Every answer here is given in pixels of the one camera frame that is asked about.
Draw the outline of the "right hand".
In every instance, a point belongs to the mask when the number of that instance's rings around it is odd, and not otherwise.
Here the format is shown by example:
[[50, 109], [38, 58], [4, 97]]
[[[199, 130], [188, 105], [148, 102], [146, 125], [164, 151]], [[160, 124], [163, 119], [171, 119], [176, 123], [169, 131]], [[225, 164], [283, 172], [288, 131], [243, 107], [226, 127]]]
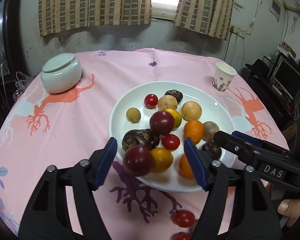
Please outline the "right hand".
[[300, 217], [300, 199], [285, 199], [277, 207], [277, 212], [288, 217], [287, 227], [292, 227]]

